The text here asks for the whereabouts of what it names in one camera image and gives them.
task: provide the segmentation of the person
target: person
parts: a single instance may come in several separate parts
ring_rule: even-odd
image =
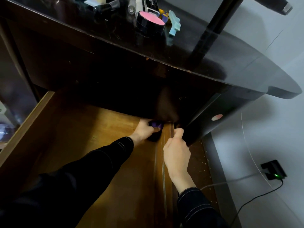
[[[153,134],[155,128],[148,122],[141,119],[130,136],[93,150],[55,172],[39,175],[33,188],[0,211],[0,227],[76,227],[133,148]],[[164,146],[164,161],[180,193],[177,208],[183,227],[228,227],[187,172],[190,151],[182,139],[183,129],[174,132]]]

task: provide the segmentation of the pink lid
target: pink lid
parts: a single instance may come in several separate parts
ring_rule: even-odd
[[[153,23],[155,23],[155,24],[158,24],[158,25],[164,25],[164,24],[165,24],[161,19],[159,19],[159,18],[158,18],[156,15],[154,15],[154,14],[151,14],[151,13],[148,13],[148,12],[145,12],[145,11],[140,11],[139,14],[140,14],[143,18],[145,18],[145,19],[147,19],[148,21],[153,22]]]

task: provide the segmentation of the open drawer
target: open drawer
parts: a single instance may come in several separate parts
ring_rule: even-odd
[[[130,135],[140,118],[95,107],[71,93],[48,92],[0,152],[0,205],[91,150]],[[163,161],[173,136],[136,147],[77,227],[173,227],[177,191]]]

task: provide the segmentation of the sleeve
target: sleeve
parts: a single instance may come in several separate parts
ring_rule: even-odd
[[[227,228],[226,221],[196,187],[184,190],[177,199],[178,216],[184,228]]]
[[[75,227],[111,182],[134,148],[131,138],[88,153],[38,183],[0,210],[0,227]]]

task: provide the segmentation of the person's right hand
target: person's right hand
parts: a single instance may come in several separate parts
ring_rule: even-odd
[[[178,128],[174,132],[174,137],[169,138],[164,146],[164,161],[172,182],[181,193],[185,189],[196,186],[187,172],[191,153],[182,139],[184,130]]]

